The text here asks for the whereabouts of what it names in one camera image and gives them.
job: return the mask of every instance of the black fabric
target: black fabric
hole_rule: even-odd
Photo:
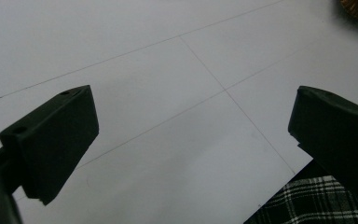
[[[358,224],[358,197],[331,175],[289,182],[245,224]]]

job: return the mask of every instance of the checkered cloth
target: checkered cloth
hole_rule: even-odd
[[[358,223],[358,198],[331,175],[289,182],[245,224]]]

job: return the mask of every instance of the white surface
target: white surface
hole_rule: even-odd
[[[292,176],[223,92],[19,207],[25,223],[242,223]]]
[[[101,125],[52,204],[19,201],[24,221],[242,223],[294,175],[285,162],[298,172],[310,160],[287,132],[298,86],[358,104],[358,24],[339,10],[327,0],[0,1],[0,131],[86,84]]]
[[[0,1],[0,96],[277,1]]]

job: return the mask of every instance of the black and white plaid cloth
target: black and white plaid cloth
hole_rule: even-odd
[[[245,224],[358,224],[358,198],[331,175],[289,182]]]

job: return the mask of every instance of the screw hole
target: screw hole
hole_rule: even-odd
[[[25,131],[27,131],[27,128],[25,128],[25,127],[20,127],[20,128],[17,128],[17,129],[15,129],[15,130],[13,130],[13,133],[23,133],[23,132],[25,132]]]

